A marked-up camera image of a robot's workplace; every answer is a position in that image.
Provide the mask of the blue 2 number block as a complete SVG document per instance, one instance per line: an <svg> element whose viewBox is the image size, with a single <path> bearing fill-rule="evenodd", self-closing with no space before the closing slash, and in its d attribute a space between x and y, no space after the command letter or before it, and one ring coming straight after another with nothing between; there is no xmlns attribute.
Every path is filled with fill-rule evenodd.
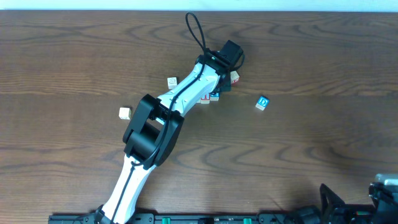
<svg viewBox="0 0 398 224"><path fill-rule="evenodd" d="M210 101L218 101L220 99L220 93L210 93Z"/></svg>

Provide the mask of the red I letter block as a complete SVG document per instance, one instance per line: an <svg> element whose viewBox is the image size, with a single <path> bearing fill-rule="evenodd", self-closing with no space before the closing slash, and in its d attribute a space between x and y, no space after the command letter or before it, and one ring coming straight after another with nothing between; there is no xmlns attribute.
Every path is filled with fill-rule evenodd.
<svg viewBox="0 0 398 224"><path fill-rule="evenodd" d="M200 99L201 104L210 104L210 94L206 94Z"/></svg>

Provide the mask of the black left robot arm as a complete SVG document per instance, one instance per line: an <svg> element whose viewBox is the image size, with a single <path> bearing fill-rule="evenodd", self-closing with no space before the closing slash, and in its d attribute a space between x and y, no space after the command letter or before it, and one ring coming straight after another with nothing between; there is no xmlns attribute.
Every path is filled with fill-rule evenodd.
<svg viewBox="0 0 398 224"><path fill-rule="evenodd" d="M96 211L95 223L126 223L150 173L164 163L177 142L185 115L207 94L229 90L230 73L240 55L200 55L190 74L158 97L144 96L123 135L124 164L109 200Z"/></svg>

